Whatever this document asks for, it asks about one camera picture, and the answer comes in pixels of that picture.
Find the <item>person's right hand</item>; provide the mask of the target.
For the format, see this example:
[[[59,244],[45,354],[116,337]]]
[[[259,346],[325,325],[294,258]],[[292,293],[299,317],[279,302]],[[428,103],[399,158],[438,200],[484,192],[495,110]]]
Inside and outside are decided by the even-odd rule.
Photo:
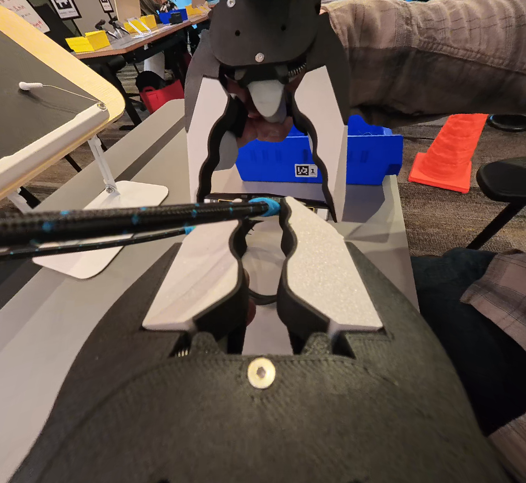
[[[243,134],[236,140],[239,148],[254,140],[276,143],[287,137],[294,125],[293,117],[287,116],[282,123],[268,122],[254,105],[249,90],[235,80],[227,79],[227,92],[237,95],[248,112]]]

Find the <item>blue storage bin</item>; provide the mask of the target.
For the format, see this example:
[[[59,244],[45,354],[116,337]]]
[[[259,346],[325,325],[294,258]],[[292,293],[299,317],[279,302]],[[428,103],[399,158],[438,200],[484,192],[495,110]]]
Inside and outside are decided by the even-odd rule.
[[[404,138],[391,129],[369,125],[358,115],[348,120],[347,184],[381,185],[397,176],[403,162]],[[259,140],[240,148],[236,167],[243,181],[321,183],[309,138],[292,127],[280,143]]]

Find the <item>person's dark clothing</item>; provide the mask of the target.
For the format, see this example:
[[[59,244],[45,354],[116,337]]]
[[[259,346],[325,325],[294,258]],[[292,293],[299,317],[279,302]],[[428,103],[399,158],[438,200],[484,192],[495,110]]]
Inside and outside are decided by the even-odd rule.
[[[485,274],[496,253],[455,248],[443,256],[412,256],[420,313],[455,366],[486,437],[499,418],[498,403],[512,403],[511,368],[525,365],[518,345],[461,297]]]

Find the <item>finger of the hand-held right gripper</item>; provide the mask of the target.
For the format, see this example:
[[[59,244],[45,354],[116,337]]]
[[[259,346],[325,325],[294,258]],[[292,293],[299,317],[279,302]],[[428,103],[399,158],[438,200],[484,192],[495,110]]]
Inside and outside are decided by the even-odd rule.
[[[218,79],[203,78],[187,132],[190,198],[203,202],[216,170],[231,169],[238,157],[247,110]]]
[[[347,177],[347,127],[326,66],[306,72],[292,97],[295,125],[307,133],[322,192],[334,222],[341,222]]]

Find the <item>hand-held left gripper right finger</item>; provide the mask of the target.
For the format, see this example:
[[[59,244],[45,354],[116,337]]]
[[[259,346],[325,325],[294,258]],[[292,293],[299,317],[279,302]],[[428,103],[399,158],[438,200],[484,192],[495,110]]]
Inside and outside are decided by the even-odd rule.
[[[293,352],[301,352],[316,333],[328,337],[329,350],[338,352],[351,351],[348,333],[384,341],[383,322],[343,235],[293,197],[282,200],[279,224],[285,259],[277,313]]]

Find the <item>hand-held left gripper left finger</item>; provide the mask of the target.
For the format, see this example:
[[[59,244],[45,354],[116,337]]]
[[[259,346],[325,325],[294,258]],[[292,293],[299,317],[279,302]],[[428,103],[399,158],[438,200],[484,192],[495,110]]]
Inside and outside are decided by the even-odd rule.
[[[142,322],[147,330],[211,333],[245,329],[247,245],[241,221],[202,224],[183,240]]]

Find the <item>black HDMI switch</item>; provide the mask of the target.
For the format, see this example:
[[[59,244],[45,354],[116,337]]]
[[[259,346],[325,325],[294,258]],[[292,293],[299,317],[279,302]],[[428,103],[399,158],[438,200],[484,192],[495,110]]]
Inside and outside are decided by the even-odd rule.
[[[285,197],[278,194],[268,194],[268,193],[226,193],[226,192],[217,192],[211,193],[204,199],[204,203],[219,203],[219,202],[250,202],[251,200],[260,200],[260,199],[271,199],[276,202],[281,202]],[[323,201],[314,200],[314,199],[304,199],[304,198],[295,198],[303,206],[312,210],[315,214],[321,217],[323,220],[328,221],[331,216],[328,209],[328,206]]]

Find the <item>red bag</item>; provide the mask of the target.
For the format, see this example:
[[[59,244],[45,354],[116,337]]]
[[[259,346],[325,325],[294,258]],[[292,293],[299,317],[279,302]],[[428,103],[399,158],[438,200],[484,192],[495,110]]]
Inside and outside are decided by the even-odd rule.
[[[139,95],[143,104],[150,114],[160,109],[164,104],[171,100],[183,100],[184,89],[179,79],[172,83],[166,83],[159,76],[142,79],[137,85]]]

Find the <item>orange traffic cone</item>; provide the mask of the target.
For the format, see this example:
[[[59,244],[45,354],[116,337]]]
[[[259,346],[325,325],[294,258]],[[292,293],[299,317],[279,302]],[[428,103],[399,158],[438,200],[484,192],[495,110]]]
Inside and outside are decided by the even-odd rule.
[[[468,193],[472,157],[487,118],[482,113],[448,117],[429,149],[416,155],[409,182]]]

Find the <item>white bracket bar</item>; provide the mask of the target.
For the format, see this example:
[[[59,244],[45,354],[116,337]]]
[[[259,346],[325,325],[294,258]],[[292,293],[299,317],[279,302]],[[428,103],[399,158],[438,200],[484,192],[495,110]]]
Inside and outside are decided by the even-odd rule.
[[[74,144],[91,138],[108,118],[107,106],[99,101],[50,132],[1,138],[1,194],[20,187],[52,158],[68,154]]]

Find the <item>black office chair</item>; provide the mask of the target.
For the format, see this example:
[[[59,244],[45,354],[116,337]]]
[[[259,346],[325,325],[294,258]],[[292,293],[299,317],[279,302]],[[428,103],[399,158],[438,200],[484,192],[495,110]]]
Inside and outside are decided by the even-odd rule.
[[[467,246],[479,250],[525,207],[525,157],[482,165],[476,174],[485,197],[506,207]]]

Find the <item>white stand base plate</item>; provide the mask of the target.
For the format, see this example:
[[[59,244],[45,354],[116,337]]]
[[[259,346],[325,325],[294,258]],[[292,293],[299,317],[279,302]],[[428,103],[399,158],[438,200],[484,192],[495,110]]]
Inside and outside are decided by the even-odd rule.
[[[116,186],[117,192],[103,191],[84,208],[95,210],[157,206],[168,196],[168,188],[162,185],[120,181],[116,183]],[[83,280],[99,274],[111,263],[122,248],[119,246],[85,252],[40,256],[33,258],[32,262]]]

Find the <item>grey divider panel tan edge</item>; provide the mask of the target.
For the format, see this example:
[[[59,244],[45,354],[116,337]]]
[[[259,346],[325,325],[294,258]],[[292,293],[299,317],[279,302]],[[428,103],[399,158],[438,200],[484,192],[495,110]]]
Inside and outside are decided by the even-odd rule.
[[[95,104],[55,89],[21,91],[19,82],[39,82],[101,100],[108,123],[124,112],[119,90],[16,13],[1,8],[1,138],[50,132]]]

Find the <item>long wooden workbench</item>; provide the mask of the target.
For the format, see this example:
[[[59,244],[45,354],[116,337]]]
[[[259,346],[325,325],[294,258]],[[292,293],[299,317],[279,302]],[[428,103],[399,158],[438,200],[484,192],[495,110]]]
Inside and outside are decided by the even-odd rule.
[[[192,15],[187,20],[177,25],[158,25],[151,31],[151,33],[143,35],[128,35],[114,40],[109,46],[102,49],[89,51],[86,53],[72,53],[72,55],[79,60],[123,56],[126,53],[131,53],[137,49],[143,48],[146,45],[150,45],[156,41],[170,37],[187,27],[204,22],[208,19],[210,13],[211,11],[209,10],[204,13]]]

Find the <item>small yellow bin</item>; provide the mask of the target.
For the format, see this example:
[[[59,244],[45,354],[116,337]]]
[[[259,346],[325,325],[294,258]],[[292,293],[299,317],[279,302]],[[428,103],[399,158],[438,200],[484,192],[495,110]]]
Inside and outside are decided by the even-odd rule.
[[[124,29],[130,35],[144,36],[151,34],[157,28],[157,21],[154,15],[130,18],[123,23]]]
[[[89,53],[110,46],[105,30],[88,32],[83,37],[65,38],[69,48],[75,53]]]

